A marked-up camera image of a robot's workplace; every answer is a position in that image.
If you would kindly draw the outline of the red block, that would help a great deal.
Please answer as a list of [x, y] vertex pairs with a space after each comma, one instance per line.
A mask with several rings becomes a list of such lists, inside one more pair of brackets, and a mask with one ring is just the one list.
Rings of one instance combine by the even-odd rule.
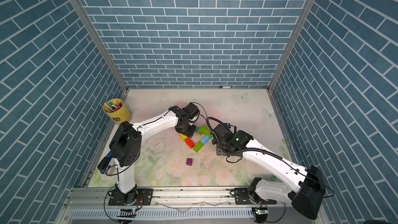
[[190, 138], [185, 138], [184, 142], [188, 145], [190, 149], [192, 149], [195, 146], [195, 143]]

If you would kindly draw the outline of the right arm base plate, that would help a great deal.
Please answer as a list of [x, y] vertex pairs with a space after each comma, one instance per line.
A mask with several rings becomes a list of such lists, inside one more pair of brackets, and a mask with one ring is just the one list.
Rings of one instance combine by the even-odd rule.
[[248, 204], [277, 204], [275, 200], [264, 200], [260, 198], [254, 190], [248, 188], [234, 188], [230, 191], [230, 195], [234, 198], [236, 205], [248, 205]]

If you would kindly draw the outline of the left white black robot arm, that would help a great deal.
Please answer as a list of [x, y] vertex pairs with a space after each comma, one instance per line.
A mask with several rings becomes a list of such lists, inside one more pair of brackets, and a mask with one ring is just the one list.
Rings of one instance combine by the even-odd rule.
[[117, 205], [137, 203], [141, 197], [138, 196], [134, 163], [140, 157], [142, 142], [169, 128], [191, 138], [196, 131], [194, 123], [199, 115], [198, 107], [189, 103], [184, 108], [172, 106], [164, 113], [145, 121], [121, 123], [109, 145], [115, 161], [114, 175], [118, 177], [115, 189], [110, 191], [111, 200], [115, 200]]

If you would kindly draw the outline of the green block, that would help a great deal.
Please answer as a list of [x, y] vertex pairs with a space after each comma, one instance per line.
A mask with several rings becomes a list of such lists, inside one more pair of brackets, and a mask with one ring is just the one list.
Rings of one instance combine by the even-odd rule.
[[204, 144], [202, 142], [198, 142], [197, 144], [195, 144], [195, 146], [192, 149], [193, 149], [193, 151], [198, 153], [201, 150], [201, 148], [203, 147], [203, 145]]
[[211, 132], [209, 130], [204, 130], [203, 133], [207, 135], [210, 139], [212, 138]]
[[203, 131], [206, 130], [206, 129], [208, 129], [207, 126], [206, 126], [206, 125], [202, 125], [202, 126], [199, 128], [199, 130], [198, 130], [197, 133], [198, 133], [199, 135], [204, 135]]

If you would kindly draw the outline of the yellow pen cup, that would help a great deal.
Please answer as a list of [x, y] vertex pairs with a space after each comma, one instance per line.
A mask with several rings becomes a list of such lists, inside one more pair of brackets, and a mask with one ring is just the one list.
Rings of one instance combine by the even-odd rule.
[[121, 124], [131, 118], [131, 113], [122, 99], [106, 101], [103, 105], [103, 111], [115, 124]]

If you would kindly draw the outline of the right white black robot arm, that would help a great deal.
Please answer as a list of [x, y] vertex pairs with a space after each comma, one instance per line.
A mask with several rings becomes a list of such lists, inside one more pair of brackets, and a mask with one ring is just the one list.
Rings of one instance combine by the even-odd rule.
[[282, 181], [282, 186], [268, 186], [264, 179], [254, 179], [249, 189], [252, 201], [275, 200], [290, 203], [293, 208], [308, 219], [315, 220], [326, 194], [322, 171], [311, 166], [306, 168], [295, 164], [267, 149], [252, 135], [231, 128], [222, 121], [208, 117], [206, 123], [215, 121], [218, 125], [209, 127], [210, 132], [225, 156], [238, 156], [254, 162], [271, 172]]

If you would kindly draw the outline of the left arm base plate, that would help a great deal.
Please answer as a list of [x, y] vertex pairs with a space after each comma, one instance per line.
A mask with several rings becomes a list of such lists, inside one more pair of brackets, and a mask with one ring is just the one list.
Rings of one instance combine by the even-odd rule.
[[148, 188], [133, 188], [128, 193], [122, 193], [118, 187], [112, 189], [107, 196], [109, 197], [108, 204], [110, 206], [124, 206], [124, 205], [150, 205], [152, 201], [153, 189]]

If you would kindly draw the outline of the yellow block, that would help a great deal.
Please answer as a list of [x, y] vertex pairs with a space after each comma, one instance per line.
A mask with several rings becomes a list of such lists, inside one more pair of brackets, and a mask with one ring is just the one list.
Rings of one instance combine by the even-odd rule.
[[179, 136], [181, 137], [181, 139], [183, 140], [183, 141], [185, 141], [188, 137], [187, 136], [185, 136], [185, 135], [183, 135], [183, 134], [181, 134], [181, 133], [179, 133]]

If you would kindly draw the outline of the aluminium front rail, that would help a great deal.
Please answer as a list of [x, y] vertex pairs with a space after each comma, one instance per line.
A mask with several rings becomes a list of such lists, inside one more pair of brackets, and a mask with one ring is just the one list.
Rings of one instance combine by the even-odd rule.
[[289, 203], [236, 205], [232, 187], [154, 187], [150, 205], [110, 206], [107, 188], [74, 188], [57, 224], [326, 224], [323, 209], [316, 220]]

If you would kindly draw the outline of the purple cube block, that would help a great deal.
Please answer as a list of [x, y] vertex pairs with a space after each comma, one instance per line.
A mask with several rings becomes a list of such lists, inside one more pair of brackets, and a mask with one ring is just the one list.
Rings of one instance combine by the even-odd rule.
[[187, 166], [192, 166], [192, 164], [193, 164], [193, 159], [192, 158], [187, 158], [186, 165]]

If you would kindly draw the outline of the light blue block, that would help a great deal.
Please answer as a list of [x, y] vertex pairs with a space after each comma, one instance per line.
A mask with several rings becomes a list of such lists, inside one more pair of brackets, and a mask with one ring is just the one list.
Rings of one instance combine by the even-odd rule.
[[205, 145], [208, 141], [210, 140], [210, 137], [205, 135], [203, 138], [200, 140], [200, 142]]

